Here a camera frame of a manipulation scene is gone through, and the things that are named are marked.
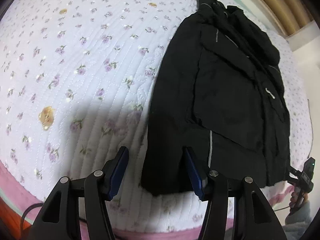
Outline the grey right sleeve forearm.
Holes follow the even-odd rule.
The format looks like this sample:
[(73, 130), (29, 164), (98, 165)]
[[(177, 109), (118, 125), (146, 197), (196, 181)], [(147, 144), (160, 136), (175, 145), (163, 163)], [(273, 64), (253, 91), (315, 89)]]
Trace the grey right sleeve forearm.
[(287, 239), (300, 239), (309, 227), (311, 221), (310, 202), (307, 200), (298, 211), (285, 218), (283, 230)]

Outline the person's right hand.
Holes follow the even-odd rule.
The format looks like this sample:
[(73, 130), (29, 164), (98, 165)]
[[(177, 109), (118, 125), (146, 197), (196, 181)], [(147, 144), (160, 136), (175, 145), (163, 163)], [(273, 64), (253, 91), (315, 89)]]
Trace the person's right hand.
[(308, 193), (295, 186), (294, 191), (291, 194), (290, 198), (290, 215), (297, 212), (307, 201), (308, 201)]

